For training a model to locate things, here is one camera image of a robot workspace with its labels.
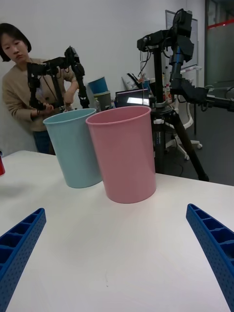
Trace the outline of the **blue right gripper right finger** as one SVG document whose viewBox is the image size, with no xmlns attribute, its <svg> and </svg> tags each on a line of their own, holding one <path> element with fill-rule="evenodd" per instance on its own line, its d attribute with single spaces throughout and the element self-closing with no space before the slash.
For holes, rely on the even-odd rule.
<svg viewBox="0 0 234 312">
<path fill-rule="evenodd" d="M 234 233 L 194 204 L 186 219 L 210 264 L 230 311 L 234 311 Z"/>
</svg>

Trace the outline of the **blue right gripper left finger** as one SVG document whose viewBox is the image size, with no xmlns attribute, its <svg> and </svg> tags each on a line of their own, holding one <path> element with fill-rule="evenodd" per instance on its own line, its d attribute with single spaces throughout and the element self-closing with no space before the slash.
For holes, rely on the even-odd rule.
<svg viewBox="0 0 234 312">
<path fill-rule="evenodd" d="M 1 312 L 7 310 L 45 224 L 45 210 L 39 208 L 0 237 Z"/>
</svg>

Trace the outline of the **person's right hand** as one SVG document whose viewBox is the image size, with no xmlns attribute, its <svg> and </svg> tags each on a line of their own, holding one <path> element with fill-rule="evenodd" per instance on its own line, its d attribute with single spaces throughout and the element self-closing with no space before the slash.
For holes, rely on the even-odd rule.
<svg viewBox="0 0 234 312">
<path fill-rule="evenodd" d="M 38 117 L 48 117 L 54 111 L 54 107 L 51 104 L 43 103 L 43 110 L 32 110 L 31 111 L 31 120 L 34 120 Z"/>
</svg>

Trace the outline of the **person's left hand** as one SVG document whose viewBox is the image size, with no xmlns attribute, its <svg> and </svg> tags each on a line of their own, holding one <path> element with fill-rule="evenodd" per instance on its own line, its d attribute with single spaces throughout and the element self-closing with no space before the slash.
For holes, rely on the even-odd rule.
<svg viewBox="0 0 234 312">
<path fill-rule="evenodd" d="M 72 111 L 73 108 L 73 102 L 74 102 L 74 96 L 73 95 L 64 95 L 64 107 L 65 111 Z"/>
</svg>

